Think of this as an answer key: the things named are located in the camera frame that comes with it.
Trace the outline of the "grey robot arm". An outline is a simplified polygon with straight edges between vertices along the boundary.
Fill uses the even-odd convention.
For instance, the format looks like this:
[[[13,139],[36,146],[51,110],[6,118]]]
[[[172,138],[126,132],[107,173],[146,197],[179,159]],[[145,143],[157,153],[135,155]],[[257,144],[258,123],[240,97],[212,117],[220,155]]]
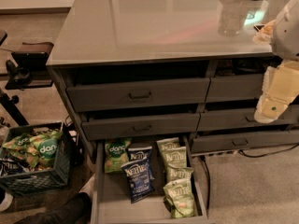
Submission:
[[[254,118],[260,123],[277,120],[299,95],[299,0],[290,0],[273,21],[268,22],[253,41],[267,42],[282,59],[269,66],[263,76],[262,95]]]

